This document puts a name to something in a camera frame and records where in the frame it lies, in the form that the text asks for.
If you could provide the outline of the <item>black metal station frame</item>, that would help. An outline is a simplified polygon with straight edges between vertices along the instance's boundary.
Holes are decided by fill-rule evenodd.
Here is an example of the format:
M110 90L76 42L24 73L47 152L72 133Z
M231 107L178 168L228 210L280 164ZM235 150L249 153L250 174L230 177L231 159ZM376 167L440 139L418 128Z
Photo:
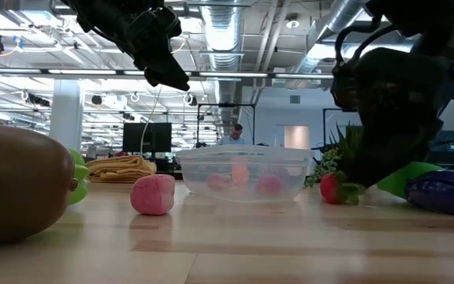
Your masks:
M197 126L200 126L201 122L205 118L207 114L210 113L210 109L214 109L215 111L212 112L212 114L217 114L220 122L218 125L220 126L220 129L224 132L223 135L218 134L217 139L214 142L215 146L217 145L217 142L219 139L221 139L224 136L228 136L232 130L233 126L235 124L239 124L237 122L238 118L240 117L241 111L245 109L251 109L252 114L251 114L251 135L252 138L251 140L246 140L243 138L243 133L242 133L242 138L245 140L246 144L230 144L230 145L248 145L248 144L254 144L255 143L255 138L254 136L254 131L255 131L255 105L254 104L246 104L246 103L200 103L197 106Z
M322 140L323 144L332 144L339 140L339 135L346 133L349 125L361 125L356 111L341 108L325 108L322 111Z

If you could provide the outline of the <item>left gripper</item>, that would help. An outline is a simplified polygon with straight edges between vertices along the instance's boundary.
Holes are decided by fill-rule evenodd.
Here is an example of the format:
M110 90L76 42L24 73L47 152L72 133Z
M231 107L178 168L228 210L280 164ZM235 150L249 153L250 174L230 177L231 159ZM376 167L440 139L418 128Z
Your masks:
M189 77L172 56L169 40L181 34L178 15L170 6L156 4L142 12L127 27L125 39L134 64L145 77L181 91L188 91Z

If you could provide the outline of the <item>slanted silver ventilation duct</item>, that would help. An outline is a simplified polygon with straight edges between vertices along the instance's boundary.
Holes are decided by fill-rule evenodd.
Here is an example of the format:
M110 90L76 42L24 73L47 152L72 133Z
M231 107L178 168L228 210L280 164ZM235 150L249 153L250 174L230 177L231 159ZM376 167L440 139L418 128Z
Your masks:
M324 58L334 58L333 43L322 43L330 36L351 25L363 11L368 0L334 0L329 13L314 20L306 38L306 52L302 60L293 68L293 73L312 73Z

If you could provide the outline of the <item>potted green plant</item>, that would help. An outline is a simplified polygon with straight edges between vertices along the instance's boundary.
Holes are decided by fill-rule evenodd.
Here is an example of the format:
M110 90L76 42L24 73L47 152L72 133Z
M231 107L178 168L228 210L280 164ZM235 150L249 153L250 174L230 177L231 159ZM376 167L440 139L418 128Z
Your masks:
M319 183L326 174L341 171L346 173L351 167L359 148L363 135L361 125L348 124L341 130L338 125L337 136L329 135L329 144L318 148L322 153L322 159L316 162L310 176L306 177L304 185L311 187Z

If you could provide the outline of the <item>LED light bar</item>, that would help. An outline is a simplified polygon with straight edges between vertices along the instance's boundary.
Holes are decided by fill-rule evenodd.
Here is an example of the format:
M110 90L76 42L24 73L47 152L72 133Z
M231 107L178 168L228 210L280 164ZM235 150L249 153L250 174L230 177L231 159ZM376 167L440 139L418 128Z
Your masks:
M282 80L332 80L332 74L306 73L254 73L254 72L216 72L186 71L190 79L198 78L229 78L229 79L282 79ZM143 80L145 72L125 69L23 69L0 68L0 76L4 77L71 77L95 79L133 79Z

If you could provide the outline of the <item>pink door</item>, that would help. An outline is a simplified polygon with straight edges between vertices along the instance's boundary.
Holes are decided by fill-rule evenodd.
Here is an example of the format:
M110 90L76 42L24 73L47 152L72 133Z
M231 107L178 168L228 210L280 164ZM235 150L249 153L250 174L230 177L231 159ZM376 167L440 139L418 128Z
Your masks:
M311 148L310 128L308 125L285 125L286 148L307 149Z

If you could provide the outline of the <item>folded orange cloth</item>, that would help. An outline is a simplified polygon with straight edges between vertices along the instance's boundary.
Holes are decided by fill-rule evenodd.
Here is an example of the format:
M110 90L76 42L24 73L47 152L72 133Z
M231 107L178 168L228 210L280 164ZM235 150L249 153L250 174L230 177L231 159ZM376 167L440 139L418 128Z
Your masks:
M157 166L139 155L96 159L86 163L87 179L93 183L134 183L156 173Z

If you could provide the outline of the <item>brown toy potato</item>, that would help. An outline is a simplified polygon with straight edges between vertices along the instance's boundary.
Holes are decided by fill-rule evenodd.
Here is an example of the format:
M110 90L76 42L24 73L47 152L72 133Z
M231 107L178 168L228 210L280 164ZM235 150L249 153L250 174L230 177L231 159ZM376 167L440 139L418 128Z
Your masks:
M27 129L0 125L0 244L55 224L76 190L69 149Z

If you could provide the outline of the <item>light green toy vegetable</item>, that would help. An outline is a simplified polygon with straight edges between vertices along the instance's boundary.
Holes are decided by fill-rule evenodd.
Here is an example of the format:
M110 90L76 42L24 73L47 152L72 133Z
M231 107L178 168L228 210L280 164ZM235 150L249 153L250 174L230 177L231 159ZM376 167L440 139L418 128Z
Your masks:
M78 181L76 189L70 193L69 204L77 204L84 199L88 193L88 187L85 183L85 178L90 174L90 170L86 167L82 155L73 149L69 149L73 162L75 164L74 178Z

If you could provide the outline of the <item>red toy strawberry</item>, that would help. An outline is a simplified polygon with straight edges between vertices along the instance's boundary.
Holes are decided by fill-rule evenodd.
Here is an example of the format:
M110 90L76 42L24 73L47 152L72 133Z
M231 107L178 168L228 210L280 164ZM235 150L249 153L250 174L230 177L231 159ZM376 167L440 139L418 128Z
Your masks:
M359 197L366 192L363 185L349 182L348 177L342 171L328 173L322 176L320 193L322 199L328 204L353 204L359 203Z

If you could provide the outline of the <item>person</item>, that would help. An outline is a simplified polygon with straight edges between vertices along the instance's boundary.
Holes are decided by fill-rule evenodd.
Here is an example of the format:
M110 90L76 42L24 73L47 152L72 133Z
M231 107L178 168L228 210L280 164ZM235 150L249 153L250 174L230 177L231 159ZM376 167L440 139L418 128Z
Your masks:
M228 136L224 136L218 140L217 145L230 145L230 144L246 144L245 140L241 137L243 126L235 124L232 132Z

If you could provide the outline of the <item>green toy cucumber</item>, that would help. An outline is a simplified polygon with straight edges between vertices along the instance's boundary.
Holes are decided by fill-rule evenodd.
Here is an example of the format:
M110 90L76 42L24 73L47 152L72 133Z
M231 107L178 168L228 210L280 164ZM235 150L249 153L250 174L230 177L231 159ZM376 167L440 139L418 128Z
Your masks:
M442 167L424 162L412 162L406 166L401 167L399 170L391 173L387 177L380 180L376 186L378 189L391 193L394 196L405 199L405 186L411 179L418 178L419 176L431 172L442 170Z

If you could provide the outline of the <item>white building pillar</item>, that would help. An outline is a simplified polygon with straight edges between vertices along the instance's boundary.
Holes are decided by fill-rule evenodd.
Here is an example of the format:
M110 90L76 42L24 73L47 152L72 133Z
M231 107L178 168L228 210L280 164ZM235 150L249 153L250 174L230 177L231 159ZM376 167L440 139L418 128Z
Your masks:
M81 149L84 97L78 80L54 80L50 137L77 152Z

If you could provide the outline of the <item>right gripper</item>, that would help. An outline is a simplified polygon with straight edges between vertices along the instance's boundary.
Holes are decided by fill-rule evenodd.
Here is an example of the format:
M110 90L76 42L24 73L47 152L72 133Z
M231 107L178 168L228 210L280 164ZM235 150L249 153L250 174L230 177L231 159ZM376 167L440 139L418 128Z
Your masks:
M454 100L454 58L373 49L333 70L334 102L359 113L364 132L342 145L348 181L369 187L423 161Z

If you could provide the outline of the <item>purple toy eggplant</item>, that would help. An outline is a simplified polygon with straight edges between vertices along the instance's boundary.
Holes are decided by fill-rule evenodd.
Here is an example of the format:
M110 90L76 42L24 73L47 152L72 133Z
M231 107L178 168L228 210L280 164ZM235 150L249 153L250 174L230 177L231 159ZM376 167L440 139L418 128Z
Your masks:
M404 193L416 207L454 215L454 171L430 171L410 179Z

